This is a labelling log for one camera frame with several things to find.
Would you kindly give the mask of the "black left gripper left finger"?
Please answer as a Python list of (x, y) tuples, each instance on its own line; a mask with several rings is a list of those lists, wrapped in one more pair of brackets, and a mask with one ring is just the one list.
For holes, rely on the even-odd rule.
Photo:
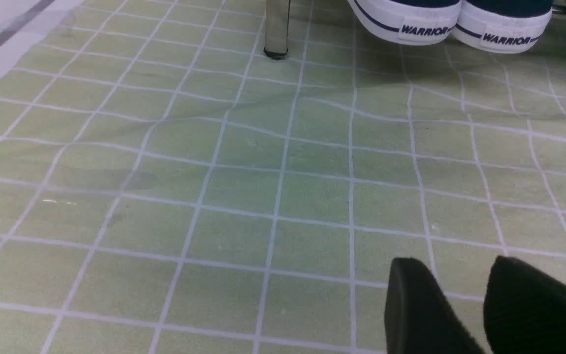
[(391, 261), (384, 311), (389, 354), (483, 354), (433, 273), (416, 258)]

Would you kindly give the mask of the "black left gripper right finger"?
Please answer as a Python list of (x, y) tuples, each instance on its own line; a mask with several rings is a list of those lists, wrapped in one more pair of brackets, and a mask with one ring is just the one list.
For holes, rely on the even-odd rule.
[(483, 322), (495, 354), (566, 354), (566, 285), (518, 258), (497, 256)]

